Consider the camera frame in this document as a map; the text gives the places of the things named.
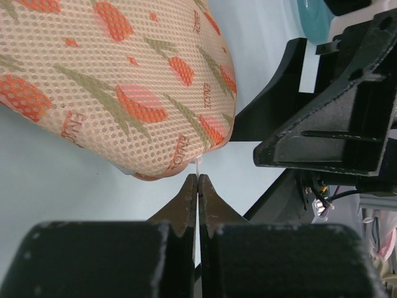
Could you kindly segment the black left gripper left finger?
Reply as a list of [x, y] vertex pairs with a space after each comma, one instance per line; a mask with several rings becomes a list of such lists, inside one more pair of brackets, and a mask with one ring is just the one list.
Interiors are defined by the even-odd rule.
[[145, 221], [35, 225], [1, 284], [2, 297], [192, 297], [197, 177]]

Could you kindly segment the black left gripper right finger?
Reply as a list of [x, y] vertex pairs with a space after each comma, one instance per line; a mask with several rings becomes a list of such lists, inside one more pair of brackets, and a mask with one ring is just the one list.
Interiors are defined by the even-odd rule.
[[341, 224], [252, 224], [198, 179], [204, 297], [386, 297], [362, 239]]

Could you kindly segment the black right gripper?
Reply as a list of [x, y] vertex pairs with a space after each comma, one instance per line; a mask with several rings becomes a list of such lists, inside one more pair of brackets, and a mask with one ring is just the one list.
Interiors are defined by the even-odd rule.
[[395, 196], [396, 10], [345, 29], [332, 54], [335, 76], [317, 96], [299, 91], [306, 43], [288, 41], [272, 79], [236, 115], [230, 140], [262, 142], [256, 166], [307, 169], [317, 184]]

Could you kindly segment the pink floral mesh laundry bag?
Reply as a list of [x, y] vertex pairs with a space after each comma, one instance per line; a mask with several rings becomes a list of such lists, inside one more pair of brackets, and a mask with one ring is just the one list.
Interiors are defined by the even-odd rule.
[[1, 104], [126, 174], [226, 145], [236, 102], [207, 1], [1, 2]]

